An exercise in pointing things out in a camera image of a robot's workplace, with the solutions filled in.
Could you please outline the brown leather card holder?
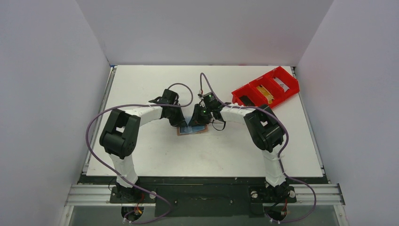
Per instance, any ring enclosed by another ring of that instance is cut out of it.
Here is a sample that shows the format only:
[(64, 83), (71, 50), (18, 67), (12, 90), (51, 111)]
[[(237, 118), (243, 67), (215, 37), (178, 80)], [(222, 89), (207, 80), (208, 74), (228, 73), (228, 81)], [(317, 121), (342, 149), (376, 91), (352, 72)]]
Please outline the brown leather card holder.
[(187, 127), (178, 127), (177, 128), (177, 135), (178, 136), (185, 136), (185, 135), (194, 135), (208, 132), (207, 125), (197, 125), (197, 126), (187, 126)]

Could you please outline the white patterned card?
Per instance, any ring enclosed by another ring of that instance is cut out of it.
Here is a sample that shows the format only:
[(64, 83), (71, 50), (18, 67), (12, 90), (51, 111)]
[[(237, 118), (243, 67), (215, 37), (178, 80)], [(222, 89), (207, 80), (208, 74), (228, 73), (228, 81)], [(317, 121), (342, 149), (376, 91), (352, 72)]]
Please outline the white patterned card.
[(275, 77), (273, 80), (284, 90), (284, 92), (287, 92), (289, 90), (289, 87), (287, 84), (285, 84), (281, 79)]

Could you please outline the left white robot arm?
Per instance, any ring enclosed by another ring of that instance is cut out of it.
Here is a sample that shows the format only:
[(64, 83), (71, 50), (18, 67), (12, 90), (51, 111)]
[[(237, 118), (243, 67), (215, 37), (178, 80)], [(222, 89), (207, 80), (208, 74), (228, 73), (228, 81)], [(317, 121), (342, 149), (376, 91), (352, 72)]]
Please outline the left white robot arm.
[(136, 147), (141, 126), (160, 119), (168, 119), (172, 127), (187, 127), (179, 95), (169, 89), (162, 96), (150, 100), (145, 105), (136, 106), (131, 112), (111, 110), (101, 133), (99, 144), (110, 156), (114, 169), (119, 172), (116, 186), (122, 188), (122, 197), (128, 202), (140, 198), (140, 189), (134, 184), (138, 181), (132, 153)]

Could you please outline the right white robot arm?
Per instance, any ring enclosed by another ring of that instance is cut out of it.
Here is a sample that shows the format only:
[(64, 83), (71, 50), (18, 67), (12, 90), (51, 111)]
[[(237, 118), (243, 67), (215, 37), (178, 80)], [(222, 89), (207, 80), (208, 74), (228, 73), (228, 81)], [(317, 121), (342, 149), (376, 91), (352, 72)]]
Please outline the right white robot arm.
[(284, 170), (277, 163), (278, 151), (274, 148), (283, 144), (285, 130), (279, 125), (274, 112), (268, 105), (260, 107), (243, 106), (237, 103), (220, 102), (213, 92), (199, 94), (200, 102), (195, 104), (189, 126), (207, 125), (215, 120), (222, 123), (235, 122), (247, 127), (257, 148), (262, 150), (266, 168), (266, 197), (277, 201), (284, 195), (282, 184), (286, 181)]

